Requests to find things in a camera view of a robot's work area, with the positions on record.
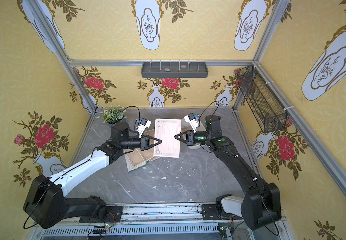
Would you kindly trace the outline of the white oval storage box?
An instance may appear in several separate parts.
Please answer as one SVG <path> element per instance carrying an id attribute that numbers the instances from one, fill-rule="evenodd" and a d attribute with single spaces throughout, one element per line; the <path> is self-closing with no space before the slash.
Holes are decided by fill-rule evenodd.
<path id="1" fill-rule="evenodd" d="M 182 132 L 186 132 L 186 131 L 192 131 L 193 128 L 192 126 L 190 125 L 190 123 L 186 123 L 184 119 L 182 119 L 182 122 L 181 122 L 181 130 Z M 200 126 L 196 128 L 197 132 L 200 131 L 200 132 L 204 132 L 206 130 L 204 124 L 202 122 L 200 122 Z M 190 150 L 196 150 L 198 148 L 200 148 L 200 143 L 198 143 L 198 140 L 197 138 L 194 138 L 194 143 L 193 145 L 191 146 L 188 146 L 188 148 Z"/>

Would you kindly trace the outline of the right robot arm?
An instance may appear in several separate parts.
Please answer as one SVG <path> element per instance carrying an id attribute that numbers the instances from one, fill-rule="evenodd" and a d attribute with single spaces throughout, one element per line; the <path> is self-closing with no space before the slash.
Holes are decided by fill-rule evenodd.
<path id="1" fill-rule="evenodd" d="M 244 197 L 226 194 L 218 197 L 213 212 L 202 208 L 203 218 L 211 216 L 228 218 L 237 216 L 251 230 L 265 227 L 282 218 L 280 191 L 275 183 L 267 183 L 242 158 L 230 138 L 224 136 L 219 116 L 205 118 L 205 131 L 185 131 L 175 139 L 187 146 L 206 145 L 209 151 L 221 160 L 238 181 Z"/>

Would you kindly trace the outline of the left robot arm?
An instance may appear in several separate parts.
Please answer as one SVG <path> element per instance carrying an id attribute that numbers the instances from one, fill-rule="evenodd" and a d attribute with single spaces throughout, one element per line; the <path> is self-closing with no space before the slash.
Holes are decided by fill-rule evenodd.
<path id="1" fill-rule="evenodd" d="M 126 122 L 119 122 L 111 129 L 111 136 L 94 148 L 85 159 L 49 177 L 36 177 L 29 189 L 23 210 L 43 229 L 53 227 L 63 219 L 88 217 L 104 221 L 107 217 L 107 203 L 100 197 L 67 198 L 78 184 L 114 163 L 125 155 L 125 150 L 152 149 L 162 140 L 149 135 L 130 135 Z"/>

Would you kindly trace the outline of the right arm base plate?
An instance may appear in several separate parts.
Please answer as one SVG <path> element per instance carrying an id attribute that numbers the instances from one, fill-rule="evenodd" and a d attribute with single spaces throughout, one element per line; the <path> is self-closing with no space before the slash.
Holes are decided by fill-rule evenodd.
<path id="1" fill-rule="evenodd" d="M 242 217 L 226 213 L 218 204 L 199 204 L 197 211 L 203 220 L 242 220 Z"/>

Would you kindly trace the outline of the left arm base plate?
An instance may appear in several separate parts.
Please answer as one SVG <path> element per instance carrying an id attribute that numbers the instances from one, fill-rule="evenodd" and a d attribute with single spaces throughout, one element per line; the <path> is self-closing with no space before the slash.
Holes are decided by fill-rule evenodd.
<path id="1" fill-rule="evenodd" d="M 123 213 L 123 206 L 106 206 L 93 217 L 82 216 L 79 223 L 119 223 Z"/>

